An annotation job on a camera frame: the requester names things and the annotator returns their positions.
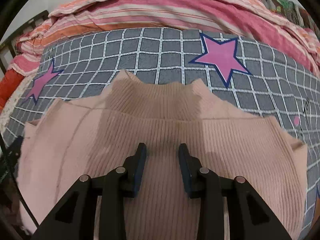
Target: pink dot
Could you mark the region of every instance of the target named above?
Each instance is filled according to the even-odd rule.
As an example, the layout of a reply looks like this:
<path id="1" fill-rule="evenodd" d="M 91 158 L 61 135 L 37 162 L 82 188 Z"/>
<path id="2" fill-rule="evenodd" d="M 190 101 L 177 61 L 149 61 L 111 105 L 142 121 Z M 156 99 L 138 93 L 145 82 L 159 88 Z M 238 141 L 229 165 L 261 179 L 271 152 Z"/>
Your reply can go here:
<path id="1" fill-rule="evenodd" d="M 295 126 L 298 126 L 298 125 L 299 125 L 299 123 L 300 123 L 300 118 L 299 118 L 299 116 L 296 116 L 296 117 L 294 118 L 293 123 L 294 123 Z"/>

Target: bed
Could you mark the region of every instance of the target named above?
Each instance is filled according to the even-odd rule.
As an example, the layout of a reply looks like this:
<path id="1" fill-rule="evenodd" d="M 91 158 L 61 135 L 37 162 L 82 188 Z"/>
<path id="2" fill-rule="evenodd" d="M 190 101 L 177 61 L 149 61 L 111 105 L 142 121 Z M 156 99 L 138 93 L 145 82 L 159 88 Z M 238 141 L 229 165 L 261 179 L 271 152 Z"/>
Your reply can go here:
<path id="1" fill-rule="evenodd" d="M 234 72 L 228 86 L 217 68 L 193 60 L 205 52 L 201 37 L 224 42 L 236 39 L 236 58 L 251 75 Z M 30 96 L 34 80 L 53 66 L 59 72 L 38 97 Z M 260 116 L 274 115 L 282 128 L 308 144 L 308 188 L 299 239 L 313 239 L 319 208 L 320 83 L 292 57 L 272 46 L 240 35 L 168 27 L 125 28 L 78 35 L 46 46 L 37 72 L 22 85 L 11 110 L 6 111 L 4 140 L 10 145 L 23 136 L 24 123 L 40 119 L 55 98 L 72 100 L 99 95 L 121 69 L 152 84 L 201 78 L 215 95 Z"/>

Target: black cable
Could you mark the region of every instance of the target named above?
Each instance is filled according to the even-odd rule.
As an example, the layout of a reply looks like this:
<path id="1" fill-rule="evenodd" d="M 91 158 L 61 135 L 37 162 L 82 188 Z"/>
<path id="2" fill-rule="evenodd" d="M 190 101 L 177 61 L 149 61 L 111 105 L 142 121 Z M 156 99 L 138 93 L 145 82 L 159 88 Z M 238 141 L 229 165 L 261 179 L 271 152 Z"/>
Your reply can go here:
<path id="1" fill-rule="evenodd" d="M 7 149 L 5 147 L 5 144 L 4 144 L 4 141 L 3 141 L 3 138 L 2 138 L 2 135 L 0 133 L 0 148 L 2 150 L 2 154 L 4 155 L 4 160 L 5 160 L 5 165 L 8 169 L 8 172 L 10 174 L 10 178 L 13 182 L 13 187 L 14 187 L 14 190 L 16 192 L 16 194 L 18 195 L 23 207 L 26 209 L 28 215 L 31 217 L 32 221 L 34 222 L 34 224 L 36 225 L 36 227 L 39 227 L 39 224 L 36 220 L 36 218 L 34 217 L 34 215 L 32 214 L 30 208 L 28 207 L 27 203 L 25 202 L 19 188 L 18 188 L 18 184 L 16 182 L 16 179 L 14 178 L 14 175 L 13 175 L 13 168 L 11 167 L 11 164 L 10 164 L 10 160 L 9 160 L 9 156 L 8 156 L 8 153 L 7 153 Z"/>

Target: bed frame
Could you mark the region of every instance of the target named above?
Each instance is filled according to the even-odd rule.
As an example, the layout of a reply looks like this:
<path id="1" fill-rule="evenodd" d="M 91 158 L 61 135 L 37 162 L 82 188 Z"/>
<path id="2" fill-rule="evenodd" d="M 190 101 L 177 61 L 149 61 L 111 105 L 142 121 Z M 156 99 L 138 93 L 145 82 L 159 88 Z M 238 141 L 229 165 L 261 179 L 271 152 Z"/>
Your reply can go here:
<path id="1" fill-rule="evenodd" d="M 14 19 L 14 17 L 17 15 L 17 13 L 21 10 L 21 8 L 24 6 L 24 4 L 28 0 L 7 0 L 6 3 L 2 3 L 3 6 L 0 9 L 0 38 L 3 37 L 5 31 L 9 27 L 10 23 Z M 320 27 L 320 0 L 298 0 L 304 8 L 308 11 L 308 13 L 311 15 L 315 23 L 318 27 Z M 11 40 L 14 38 L 15 35 L 19 34 L 21 30 L 23 31 L 28 25 L 31 25 L 32 27 L 35 27 L 35 21 L 39 18 L 47 18 L 48 12 L 44 11 L 37 16 L 30 19 L 28 22 L 26 22 L 24 25 L 22 25 L 17 31 L 15 31 L 14 34 L 12 34 L 3 45 L 0 46 L 0 50 L 4 47 L 8 47 L 10 53 L 14 57 L 16 55 L 16 52 L 13 49 L 13 46 L 11 44 Z M 4 65 L 2 64 L 0 60 L 0 70 L 2 70 L 5 73 Z M 4 217 L 1 214 L 0 211 L 0 235 L 6 236 L 5 239 L 7 240 L 22 240 L 26 238 L 22 238 L 15 230 L 14 228 L 5 221 Z M 318 240 L 320 239 L 320 218 L 316 221 L 314 226 L 311 228 L 308 235 L 304 238 L 304 240 Z"/>

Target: pink striped bedsheet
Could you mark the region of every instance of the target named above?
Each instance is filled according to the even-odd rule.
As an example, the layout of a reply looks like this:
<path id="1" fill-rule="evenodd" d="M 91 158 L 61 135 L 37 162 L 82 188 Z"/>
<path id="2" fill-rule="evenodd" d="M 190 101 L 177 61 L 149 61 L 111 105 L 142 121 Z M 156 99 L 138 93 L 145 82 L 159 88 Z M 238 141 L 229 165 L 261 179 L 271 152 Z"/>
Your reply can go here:
<path id="1" fill-rule="evenodd" d="M 18 40 L 17 48 L 23 54 L 10 67 L 22 75 L 37 71 L 44 48 L 63 38 L 120 28 L 167 26 L 253 38 L 320 77 L 320 43 L 315 34 L 272 13 L 259 0 L 75 0 L 59 6 L 49 17 Z"/>

